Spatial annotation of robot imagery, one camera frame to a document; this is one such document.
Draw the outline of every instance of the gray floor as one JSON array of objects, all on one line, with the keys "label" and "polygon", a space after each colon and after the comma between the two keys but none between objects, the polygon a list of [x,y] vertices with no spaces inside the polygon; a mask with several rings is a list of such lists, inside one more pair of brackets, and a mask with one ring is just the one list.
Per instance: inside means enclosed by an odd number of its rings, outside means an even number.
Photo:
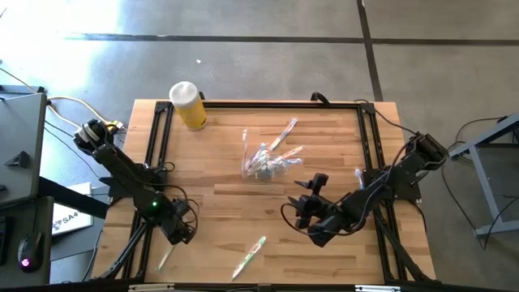
[{"label": "gray floor", "polygon": [[[365,5],[373,37],[519,38],[519,2],[514,0],[365,0]],[[0,58],[7,70],[46,86],[50,95],[80,97],[124,122],[135,98],[166,98],[171,85],[185,79],[208,99],[306,100],[320,91],[334,101],[374,100],[362,44],[64,41],[62,34],[69,32],[362,37],[354,0],[21,2],[0,19]],[[431,133],[444,145],[453,142],[463,123],[519,107],[519,46],[374,45],[374,52],[384,100],[397,102],[404,125]],[[5,83],[14,81],[0,75],[0,84]],[[92,117],[68,101],[60,101],[58,110],[76,122]],[[74,130],[47,114],[51,122]],[[474,124],[462,139],[491,126]],[[477,224],[491,223],[474,168],[449,162],[445,171],[469,216]],[[48,135],[42,173],[62,184],[96,181]],[[421,188],[437,277],[517,290],[519,233],[496,235],[482,251],[440,174],[428,175]],[[53,262],[52,281],[78,281],[88,257]]]}]

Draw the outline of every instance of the desk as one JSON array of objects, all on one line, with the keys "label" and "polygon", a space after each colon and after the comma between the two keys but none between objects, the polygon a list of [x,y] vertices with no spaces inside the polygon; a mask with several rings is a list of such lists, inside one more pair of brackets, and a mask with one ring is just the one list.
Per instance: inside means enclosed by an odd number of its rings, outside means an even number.
[{"label": "desk", "polygon": [[[135,101],[123,149],[135,162],[144,161],[155,104],[156,100]],[[399,123],[394,103],[376,103],[376,108],[389,120]],[[239,173],[242,130],[248,129],[250,144],[270,143],[292,117],[298,118],[298,123],[277,152],[305,145],[297,155],[304,159],[304,165],[295,166],[287,175],[274,178],[270,183],[244,181]],[[378,124],[385,160],[392,161],[404,143],[401,130],[381,118]],[[155,268],[169,243],[155,229],[146,282],[228,283],[248,249],[265,235],[264,247],[236,282],[382,283],[372,217],[356,234],[335,237],[326,247],[320,248],[307,236],[291,230],[279,211],[281,204],[287,201],[286,196],[310,194],[293,181],[309,180],[315,172],[329,175],[321,194],[330,200],[357,189],[354,169],[364,168],[360,141],[357,114],[344,109],[208,109],[208,125],[202,131],[187,130],[180,117],[174,114],[166,161],[174,162],[176,170],[168,179],[183,187],[189,197],[200,204],[199,230],[188,245],[176,247],[159,273]],[[179,195],[178,191],[170,189],[165,193],[168,197]],[[396,202],[395,209],[403,246],[424,273],[435,278],[418,211],[407,202]],[[127,244],[133,212],[131,199],[121,200],[109,209],[93,276],[101,275]],[[293,213],[287,215],[294,219]],[[388,252],[396,274],[391,248]],[[139,253],[140,246],[136,249],[134,270]]]}]

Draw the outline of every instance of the metal stand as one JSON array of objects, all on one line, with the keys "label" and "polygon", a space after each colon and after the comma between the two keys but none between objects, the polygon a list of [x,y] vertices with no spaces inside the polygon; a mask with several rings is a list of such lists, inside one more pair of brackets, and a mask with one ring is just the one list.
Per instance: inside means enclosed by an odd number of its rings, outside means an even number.
[{"label": "metal stand", "polygon": [[[514,186],[503,186],[515,183],[519,179],[519,170],[515,167],[517,165],[516,157],[519,157],[519,145],[491,144],[491,142],[514,131],[518,127],[519,114],[513,114],[497,123],[488,132],[452,150],[448,154],[453,160],[464,154],[470,154],[493,219],[496,219],[500,214],[500,209],[495,201],[495,190],[500,189],[501,191],[498,191],[499,195],[505,195],[506,193],[504,192],[516,191],[517,189]],[[489,225],[482,226],[476,229],[475,236],[486,236],[489,229]],[[514,230],[519,230],[519,220],[505,222],[501,217],[498,217],[491,234]]]}]

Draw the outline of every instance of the yellow container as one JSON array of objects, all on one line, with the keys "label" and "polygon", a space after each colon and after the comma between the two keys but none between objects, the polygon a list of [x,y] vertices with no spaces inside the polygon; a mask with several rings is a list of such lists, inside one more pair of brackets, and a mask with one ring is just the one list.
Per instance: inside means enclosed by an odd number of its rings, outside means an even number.
[{"label": "yellow container", "polygon": [[169,99],[190,130],[201,130],[205,127],[208,116],[198,88],[193,83],[182,81],[173,85],[169,91]]}]

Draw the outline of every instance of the computer mouse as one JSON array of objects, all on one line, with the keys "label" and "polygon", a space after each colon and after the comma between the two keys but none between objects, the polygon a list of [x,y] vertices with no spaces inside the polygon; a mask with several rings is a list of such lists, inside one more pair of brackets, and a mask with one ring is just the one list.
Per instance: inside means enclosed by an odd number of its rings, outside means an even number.
[{"label": "computer mouse", "polygon": [[18,263],[24,273],[32,273],[41,267],[43,234],[26,234],[19,242]]}]

